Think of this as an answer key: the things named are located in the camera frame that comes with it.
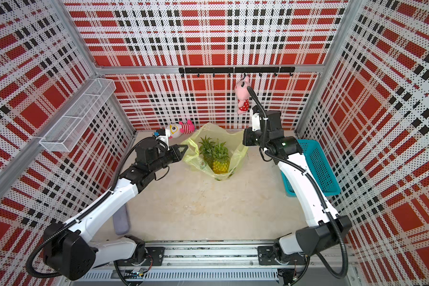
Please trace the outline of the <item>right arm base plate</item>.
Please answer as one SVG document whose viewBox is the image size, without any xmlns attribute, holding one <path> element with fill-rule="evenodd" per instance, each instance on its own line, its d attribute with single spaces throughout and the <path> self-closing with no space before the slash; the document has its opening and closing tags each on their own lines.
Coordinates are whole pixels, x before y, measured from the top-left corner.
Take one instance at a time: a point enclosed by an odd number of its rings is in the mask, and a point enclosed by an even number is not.
<svg viewBox="0 0 429 286">
<path fill-rule="evenodd" d="M 303 253 L 293 253 L 290 255 L 281 251 L 277 245 L 259 246 L 257 248 L 259 264 L 263 266 L 271 265 L 305 265 L 307 259 Z"/>
</svg>

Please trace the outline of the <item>yellow-green plastic bag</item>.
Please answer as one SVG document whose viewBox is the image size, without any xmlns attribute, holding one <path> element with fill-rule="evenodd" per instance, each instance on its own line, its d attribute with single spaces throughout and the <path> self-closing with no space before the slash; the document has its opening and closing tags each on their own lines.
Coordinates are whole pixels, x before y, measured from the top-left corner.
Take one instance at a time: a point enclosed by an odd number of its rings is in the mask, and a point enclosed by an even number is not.
<svg viewBox="0 0 429 286">
<path fill-rule="evenodd" d="M 207 123 L 183 142 L 188 146 L 183 162 L 216 181 L 225 181 L 243 167 L 247 157 L 243 135 L 243 131 L 228 132 Z"/>
</svg>

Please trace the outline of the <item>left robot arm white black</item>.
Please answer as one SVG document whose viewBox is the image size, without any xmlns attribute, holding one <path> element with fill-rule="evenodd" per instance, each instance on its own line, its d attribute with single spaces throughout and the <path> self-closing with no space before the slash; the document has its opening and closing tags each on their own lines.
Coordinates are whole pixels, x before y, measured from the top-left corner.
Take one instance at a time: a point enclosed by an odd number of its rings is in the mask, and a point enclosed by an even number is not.
<svg viewBox="0 0 429 286">
<path fill-rule="evenodd" d="M 114 178 L 110 189 L 73 218 L 45 229 L 43 243 L 26 261 L 27 273 L 34 278 L 64 276 L 74 281 L 110 262 L 130 259 L 141 265 L 151 260 L 145 241 L 133 235 L 103 243 L 92 239 L 129 200 L 158 180 L 158 171 L 180 162 L 187 149 L 187 145 L 169 145 L 157 135 L 140 140 L 133 147 L 135 162 Z"/>
</svg>

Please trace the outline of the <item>pineapple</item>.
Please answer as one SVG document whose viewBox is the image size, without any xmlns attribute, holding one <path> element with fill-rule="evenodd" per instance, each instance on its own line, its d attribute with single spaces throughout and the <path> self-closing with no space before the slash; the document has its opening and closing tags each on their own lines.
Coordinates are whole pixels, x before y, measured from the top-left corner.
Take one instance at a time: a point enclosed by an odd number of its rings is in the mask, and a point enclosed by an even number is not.
<svg viewBox="0 0 429 286">
<path fill-rule="evenodd" d="M 230 169 L 230 154 L 225 143 L 216 143 L 213 148 L 213 167 L 215 174 L 226 174 Z"/>
<path fill-rule="evenodd" d="M 215 145 L 215 142 L 210 137 L 204 137 L 201 139 L 201 146 L 200 146 L 200 154 L 203 156 L 204 161 L 206 164 L 212 168 L 213 166 L 213 148 Z"/>
</svg>

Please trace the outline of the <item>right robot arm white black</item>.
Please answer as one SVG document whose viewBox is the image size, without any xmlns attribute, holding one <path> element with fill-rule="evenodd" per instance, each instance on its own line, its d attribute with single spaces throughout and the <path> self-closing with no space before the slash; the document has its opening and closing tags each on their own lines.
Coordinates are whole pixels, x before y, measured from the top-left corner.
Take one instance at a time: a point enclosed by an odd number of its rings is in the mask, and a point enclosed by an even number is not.
<svg viewBox="0 0 429 286">
<path fill-rule="evenodd" d="M 253 88 L 246 82 L 235 88 L 238 107 L 253 99 L 256 106 L 250 111 L 251 127 L 245 129 L 243 145 L 259 146 L 263 158 L 269 157 L 279 167 L 296 194 L 303 209 L 307 227 L 275 240 L 273 256 L 280 264 L 291 262 L 297 255 L 303 255 L 305 266 L 316 255 L 329 273 L 337 278 L 346 277 L 349 258 L 344 237 L 352 227 L 347 216 L 338 214 L 332 207 L 307 164 L 301 145 L 294 137 L 287 137 L 281 126 L 281 113 L 268 112 L 260 103 Z M 335 271 L 325 260 L 322 251 L 339 245 L 342 266 Z"/>
</svg>

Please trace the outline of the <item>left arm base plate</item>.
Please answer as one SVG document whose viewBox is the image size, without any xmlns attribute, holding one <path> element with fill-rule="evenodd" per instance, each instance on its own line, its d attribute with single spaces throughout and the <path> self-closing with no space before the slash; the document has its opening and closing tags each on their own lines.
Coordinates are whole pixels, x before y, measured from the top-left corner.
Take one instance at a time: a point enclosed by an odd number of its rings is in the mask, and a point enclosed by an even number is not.
<svg viewBox="0 0 429 286">
<path fill-rule="evenodd" d="M 164 258 L 164 247 L 145 247 L 139 255 L 133 255 L 129 259 L 118 260 L 119 266 L 141 266 L 149 267 L 161 266 Z"/>
</svg>

